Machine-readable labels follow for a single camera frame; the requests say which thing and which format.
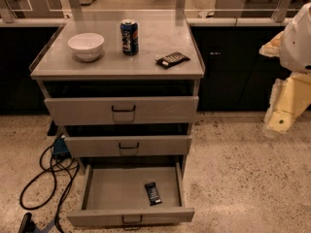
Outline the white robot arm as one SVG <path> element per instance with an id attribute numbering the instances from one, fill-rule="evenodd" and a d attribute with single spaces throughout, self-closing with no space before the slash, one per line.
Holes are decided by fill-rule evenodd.
<path id="1" fill-rule="evenodd" d="M 267 137 L 285 134 L 311 105 L 311 3 L 302 6 L 283 31 L 259 49 L 268 57 L 279 57 L 291 71 L 272 86 L 262 131 Z"/>

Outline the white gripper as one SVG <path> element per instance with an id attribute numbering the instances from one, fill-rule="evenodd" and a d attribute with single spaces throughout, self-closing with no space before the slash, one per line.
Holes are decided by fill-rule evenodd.
<path id="1" fill-rule="evenodd" d="M 279 57 L 283 31 L 262 45 L 259 53 L 267 57 Z M 285 134 L 311 104 L 311 76 L 292 73 L 282 84 L 275 109 L 268 109 L 264 116 L 262 132 L 267 137 Z"/>

